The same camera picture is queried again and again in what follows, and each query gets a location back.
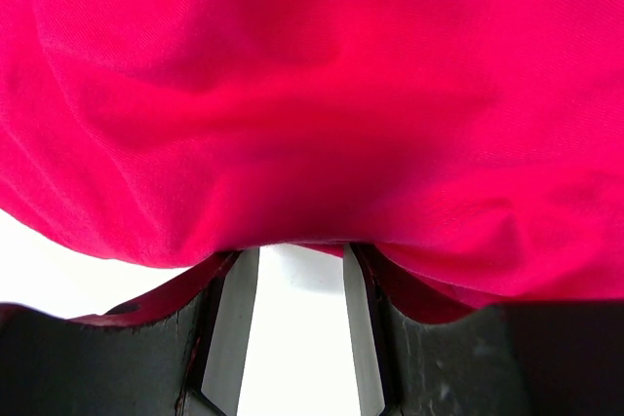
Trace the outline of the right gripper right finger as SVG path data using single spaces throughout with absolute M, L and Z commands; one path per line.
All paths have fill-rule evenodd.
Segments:
M 619 415 L 619 300 L 471 310 L 375 247 L 347 245 L 343 280 L 365 415 Z

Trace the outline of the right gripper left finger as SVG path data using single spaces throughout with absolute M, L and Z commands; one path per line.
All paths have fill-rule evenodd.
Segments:
M 259 252 L 222 252 L 102 315 L 1 307 L 5 415 L 234 415 Z

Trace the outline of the magenta t shirt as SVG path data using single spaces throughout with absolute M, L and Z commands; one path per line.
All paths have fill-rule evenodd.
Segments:
M 623 0 L 1 0 L 1 206 L 156 267 L 366 242 L 623 294 Z

